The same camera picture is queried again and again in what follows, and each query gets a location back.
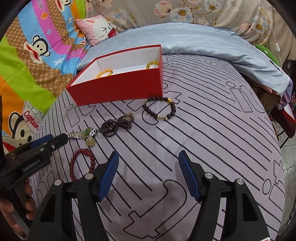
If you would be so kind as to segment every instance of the finger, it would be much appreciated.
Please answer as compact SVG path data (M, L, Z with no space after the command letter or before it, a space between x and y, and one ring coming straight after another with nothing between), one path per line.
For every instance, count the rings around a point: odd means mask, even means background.
M24 182L25 182L25 184L30 184L30 178L26 178L26 179L24 180Z
M30 186L30 184L25 184L24 185L24 191L25 191L27 196L31 196L33 194L33 189Z
M14 220L14 218L11 216L11 214L9 213L4 213L2 212L4 218L6 219L7 223L9 224L9 226L11 226L11 228L13 229L13 231L15 231L17 234L19 235L23 235L24 231L22 230L22 228L16 223L16 221Z
M25 203L26 209L32 212L35 209L35 201L32 197L28 197Z
M5 213L12 213L14 208L10 201L4 198L0 198L0 210Z
M34 208L32 212L27 213L26 214L27 219L34 220L36 212L37 212L37 208Z

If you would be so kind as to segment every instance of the green fabric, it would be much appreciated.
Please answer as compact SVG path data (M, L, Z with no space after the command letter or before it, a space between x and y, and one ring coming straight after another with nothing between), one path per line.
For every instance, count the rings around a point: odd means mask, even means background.
M46 113L56 98L47 89L40 87L29 69L17 56L15 47L10 46L4 36L0 42L0 75L23 100Z
M86 18L85 0L75 0L80 19Z
M267 55L267 57L269 57L273 62L275 62L277 66L281 67L280 63L278 62L274 54L268 48L260 44L255 44L255 47L261 50L263 53L265 53L265 55Z

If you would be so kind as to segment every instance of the floral bedding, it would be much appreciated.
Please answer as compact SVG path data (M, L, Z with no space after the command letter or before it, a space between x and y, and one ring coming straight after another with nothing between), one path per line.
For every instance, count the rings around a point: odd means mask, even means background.
M250 43L265 45L273 25L266 0L86 0L87 17L102 14L119 32L159 23L227 28Z

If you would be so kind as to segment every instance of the colorful blanket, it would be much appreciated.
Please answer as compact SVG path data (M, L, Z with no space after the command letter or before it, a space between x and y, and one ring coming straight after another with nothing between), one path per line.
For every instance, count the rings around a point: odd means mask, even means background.
M3 143L30 142L89 46L75 25L84 0L32 0L0 42Z

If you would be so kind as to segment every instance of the gold pendant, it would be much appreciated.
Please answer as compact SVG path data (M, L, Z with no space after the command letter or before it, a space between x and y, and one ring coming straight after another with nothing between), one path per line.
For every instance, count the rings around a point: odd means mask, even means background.
M87 145L88 147L93 147L93 146L95 145L95 143L96 143L96 139L93 138L92 136L88 136L88 137L86 138L85 142L86 142L86 145Z

